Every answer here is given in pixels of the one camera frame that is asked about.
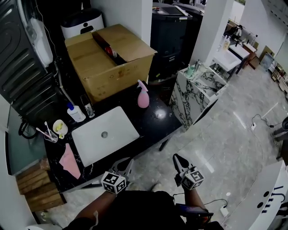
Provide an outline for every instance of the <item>toothbrush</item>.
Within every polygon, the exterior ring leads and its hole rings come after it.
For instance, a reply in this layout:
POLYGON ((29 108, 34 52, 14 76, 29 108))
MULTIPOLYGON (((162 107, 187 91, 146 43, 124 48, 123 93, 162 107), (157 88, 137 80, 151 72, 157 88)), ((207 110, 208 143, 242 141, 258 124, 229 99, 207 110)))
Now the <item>toothbrush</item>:
POLYGON ((49 135, 50 135, 50 137, 51 137, 52 135, 51 135, 50 129, 49 129, 49 127, 48 127, 47 121, 45 121, 44 124, 47 126, 48 133, 49 133, 49 135))
POLYGON ((47 136, 48 138, 50 138, 52 141, 54 141, 54 139, 52 138, 52 136, 49 136, 49 135, 46 134, 45 132, 42 132, 39 128, 36 128, 36 130, 38 130, 40 133, 44 134, 45 136, 47 136))

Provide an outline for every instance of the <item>cardboard box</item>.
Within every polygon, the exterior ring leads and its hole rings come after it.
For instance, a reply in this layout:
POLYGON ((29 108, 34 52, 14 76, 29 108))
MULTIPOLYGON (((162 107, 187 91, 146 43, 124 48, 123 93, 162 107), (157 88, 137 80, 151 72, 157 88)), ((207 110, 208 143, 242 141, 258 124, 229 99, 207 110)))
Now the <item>cardboard box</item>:
POLYGON ((93 104, 146 81, 154 54, 151 47, 122 25, 65 40, 69 57, 93 104), (126 61, 117 65, 101 48, 102 41, 126 61))

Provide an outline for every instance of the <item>white cup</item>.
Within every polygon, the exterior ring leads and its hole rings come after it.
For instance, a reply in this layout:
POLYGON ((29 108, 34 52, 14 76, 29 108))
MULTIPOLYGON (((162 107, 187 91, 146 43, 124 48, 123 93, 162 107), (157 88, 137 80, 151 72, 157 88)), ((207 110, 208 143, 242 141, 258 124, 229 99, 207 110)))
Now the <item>white cup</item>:
POLYGON ((68 127, 62 120, 57 120, 53 124, 53 131, 59 135, 60 139, 64 139, 64 136, 68 133, 68 127), (56 128, 61 124, 61 129, 56 131, 56 128))

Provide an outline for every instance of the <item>tile floor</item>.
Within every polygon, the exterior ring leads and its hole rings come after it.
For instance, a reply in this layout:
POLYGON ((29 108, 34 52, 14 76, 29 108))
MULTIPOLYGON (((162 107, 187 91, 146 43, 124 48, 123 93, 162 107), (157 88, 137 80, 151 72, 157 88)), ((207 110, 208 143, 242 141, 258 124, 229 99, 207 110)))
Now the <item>tile floor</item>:
MULTIPOLYGON (((285 96, 270 74, 261 66, 256 70, 248 66, 230 79, 227 90, 202 120, 187 132, 174 135, 162 152, 150 150, 136 159, 131 180, 142 190, 160 182, 171 195, 183 192, 174 181, 172 156, 178 153, 205 176, 197 189, 203 202, 226 199, 230 215, 247 195, 257 174, 264 166, 276 162, 279 152, 270 136, 273 129, 257 116, 252 131, 251 118, 260 114, 269 124, 277 124, 287 112, 285 96)), ((64 194, 67 204, 52 208, 49 211, 52 219, 62 227, 67 226, 102 192, 102 188, 96 188, 64 194)), ((176 196, 175 201, 184 203, 184 195, 176 196)), ((220 213, 223 205, 223 201, 216 201, 206 206, 214 212, 213 220, 220 223, 225 221, 220 213)))

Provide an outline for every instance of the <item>power plug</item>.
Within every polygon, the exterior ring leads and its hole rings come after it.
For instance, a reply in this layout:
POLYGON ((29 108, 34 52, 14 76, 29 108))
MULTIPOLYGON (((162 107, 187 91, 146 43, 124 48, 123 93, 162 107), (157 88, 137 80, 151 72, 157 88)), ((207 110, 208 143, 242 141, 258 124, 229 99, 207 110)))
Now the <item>power plug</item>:
POLYGON ((251 130, 254 131, 255 128, 256 128, 256 123, 254 122, 253 125, 251 125, 251 130))
POLYGON ((227 207, 225 207, 225 206, 222 206, 221 208, 220 208, 220 212, 222 213, 222 215, 224 216, 224 217, 226 217, 227 215, 228 215, 228 210, 227 210, 227 207))

